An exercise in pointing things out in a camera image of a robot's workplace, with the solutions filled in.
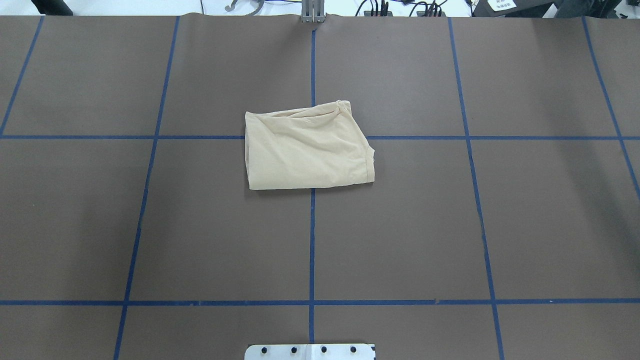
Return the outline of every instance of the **horizontal blue line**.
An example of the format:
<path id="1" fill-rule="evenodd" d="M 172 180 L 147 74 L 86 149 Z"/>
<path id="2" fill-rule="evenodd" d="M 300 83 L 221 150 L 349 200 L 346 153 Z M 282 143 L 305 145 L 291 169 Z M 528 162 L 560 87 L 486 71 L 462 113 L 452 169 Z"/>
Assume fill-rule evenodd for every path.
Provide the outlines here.
<path id="1" fill-rule="evenodd" d="M 0 306 L 308 306 L 309 300 L 0 300 Z M 315 306 L 640 304 L 640 298 L 315 300 Z"/>
<path id="2" fill-rule="evenodd" d="M 14 140 L 153 140 L 154 135 L 1 135 Z M 244 135 L 158 135 L 160 140 L 244 140 Z M 472 135 L 471 140 L 640 140 L 640 136 L 502 136 Z M 456 135 L 372 135 L 369 140 L 466 140 Z"/>

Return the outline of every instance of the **white label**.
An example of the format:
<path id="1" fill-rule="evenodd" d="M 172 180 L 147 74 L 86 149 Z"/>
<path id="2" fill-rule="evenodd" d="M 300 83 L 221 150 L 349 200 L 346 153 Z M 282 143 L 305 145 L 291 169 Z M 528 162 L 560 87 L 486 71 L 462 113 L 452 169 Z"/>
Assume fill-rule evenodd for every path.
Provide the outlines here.
<path id="1" fill-rule="evenodd" d="M 489 0 L 489 6 L 495 11 L 503 11 L 516 7 L 513 0 Z"/>
<path id="2" fill-rule="evenodd" d="M 244 360 L 374 360 L 373 344 L 251 345 Z"/>

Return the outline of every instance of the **cloth fold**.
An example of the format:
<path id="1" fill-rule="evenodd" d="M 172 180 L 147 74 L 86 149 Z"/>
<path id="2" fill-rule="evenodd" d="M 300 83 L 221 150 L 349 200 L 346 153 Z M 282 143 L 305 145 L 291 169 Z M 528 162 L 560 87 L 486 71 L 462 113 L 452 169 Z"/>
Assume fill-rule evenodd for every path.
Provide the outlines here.
<path id="1" fill-rule="evenodd" d="M 330 188 L 374 181 L 374 150 L 338 100 L 312 108 L 247 112 L 244 161 L 251 190 Z"/>

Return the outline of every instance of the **folded fabric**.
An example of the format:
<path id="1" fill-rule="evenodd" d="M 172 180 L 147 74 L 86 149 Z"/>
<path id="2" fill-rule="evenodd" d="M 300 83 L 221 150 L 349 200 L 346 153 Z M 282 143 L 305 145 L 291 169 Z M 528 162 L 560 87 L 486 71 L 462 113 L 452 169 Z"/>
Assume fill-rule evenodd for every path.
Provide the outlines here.
<path id="1" fill-rule="evenodd" d="M 330 188 L 374 181 L 374 150 L 348 101 L 267 114 L 247 112 L 244 118 L 249 189 Z"/>

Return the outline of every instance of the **white bracket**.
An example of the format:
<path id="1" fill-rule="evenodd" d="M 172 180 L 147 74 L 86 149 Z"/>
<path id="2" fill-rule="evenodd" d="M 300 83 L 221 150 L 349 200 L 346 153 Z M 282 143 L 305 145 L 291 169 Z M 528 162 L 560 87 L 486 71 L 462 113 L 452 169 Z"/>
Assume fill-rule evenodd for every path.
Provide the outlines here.
<path id="1" fill-rule="evenodd" d="M 376 345 L 251 345 L 244 352 L 244 360 L 376 360 Z"/>
<path id="2" fill-rule="evenodd" d="M 324 22 L 324 0 L 302 0 L 302 22 Z"/>

